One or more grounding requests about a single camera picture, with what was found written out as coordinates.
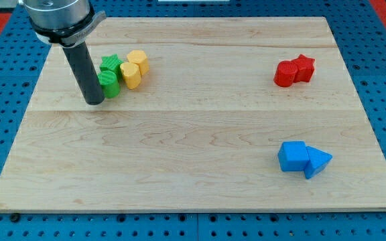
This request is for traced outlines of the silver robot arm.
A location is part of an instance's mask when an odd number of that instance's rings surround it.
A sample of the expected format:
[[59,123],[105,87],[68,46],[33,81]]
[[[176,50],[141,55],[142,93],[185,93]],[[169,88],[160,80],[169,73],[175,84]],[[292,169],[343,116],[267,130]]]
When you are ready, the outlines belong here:
[[38,39],[45,44],[74,48],[85,42],[107,16],[89,0],[21,0]]

